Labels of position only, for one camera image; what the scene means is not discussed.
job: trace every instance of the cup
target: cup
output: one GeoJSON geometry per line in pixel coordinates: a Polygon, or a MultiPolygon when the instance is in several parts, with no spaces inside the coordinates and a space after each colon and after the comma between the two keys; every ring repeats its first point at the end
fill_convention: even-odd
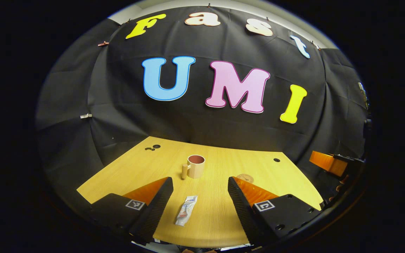
{"type": "Polygon", "coordinates": [[[193,179],[200,178],[203,175],[206,159],[201,155],[191,155],[187,157],[187,164],[182,165],[182,179],[189,177],[193,179]]]}

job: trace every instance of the wall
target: wall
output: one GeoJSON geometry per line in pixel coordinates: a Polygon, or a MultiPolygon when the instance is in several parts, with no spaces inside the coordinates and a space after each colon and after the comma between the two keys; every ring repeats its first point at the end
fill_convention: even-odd
{"type": "Polygon", "coordinates": [[[260,0],[145,0],[127,6],[112,16],[109,16],[109,19],[122,24],[129,19],[136,19],[164,9],[183,6],[207,6],[208,3],[210,3],[211,6],[232,8],[263,18],[268,17],[270,22],[286,27],[305,37],[307,40],[313,40],[314,44],[320,48],[337,48],[336,45],[326,37],[326,35],[311,26],[309,23],[277,5],[260,0]]]}

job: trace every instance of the screw hole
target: screw hole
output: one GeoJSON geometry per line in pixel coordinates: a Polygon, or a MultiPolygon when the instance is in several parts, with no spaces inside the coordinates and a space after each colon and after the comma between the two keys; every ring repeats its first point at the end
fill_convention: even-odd
{"type": "Polygon", "coordinates": [[[285,228],[284,224],[279,224],[275,227],[276,230],[283,230],[285,228]]]}

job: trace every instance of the coaster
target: coaster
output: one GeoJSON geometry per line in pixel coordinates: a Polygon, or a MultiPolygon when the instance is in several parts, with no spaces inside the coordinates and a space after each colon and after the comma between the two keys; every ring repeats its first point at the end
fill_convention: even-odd
{"type": "Polygon", "coordinates": [[[237,178],[240,178],[248,183],[254,182],[254,178],[252,178],[252,176],[249,176],[248,174],[240,174],[237,176],[237,178]]]}

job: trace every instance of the cup handle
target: cup handle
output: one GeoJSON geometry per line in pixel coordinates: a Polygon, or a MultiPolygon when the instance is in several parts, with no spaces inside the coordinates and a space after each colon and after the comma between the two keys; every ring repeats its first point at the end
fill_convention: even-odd
{"type": "Polygon", "coordinates": [[[188,165],[186,163],[184,163],[182,165],[182,175],[181,175],[182,179],[185,179],[187,177],[187,170],[189,170],[189,169],[190,169],[190,165],[188,165]]]}

